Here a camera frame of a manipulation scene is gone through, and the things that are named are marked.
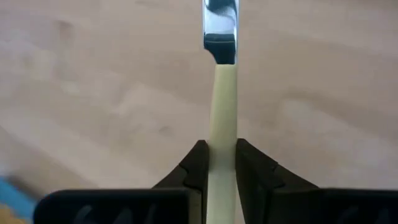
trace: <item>knife handle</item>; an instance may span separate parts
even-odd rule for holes
[[[237,66],[216,65],[208,140],[207,224],[234,223],[237,97]]]

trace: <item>blue object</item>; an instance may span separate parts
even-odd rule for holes
[[[7,205],[19,218],[33,218],[35,201],[0,178],[0,203]]]

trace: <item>knife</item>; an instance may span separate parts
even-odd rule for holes
[[[206,224],[233,224],[239,0],[203,0],[203,43],[215,59]]]

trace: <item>wooden surface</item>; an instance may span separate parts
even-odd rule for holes
[[[239,137],[314,184],[398,188],[398,2],[241,1]],[[208,137],[200,1],[0,1],[0,170],[149,187]]]

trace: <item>cream handle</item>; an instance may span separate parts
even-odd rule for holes
[[[210,112],[210,166],[206,224],[233,224],[235,217],[235,151],[237,66],[216,65]]]

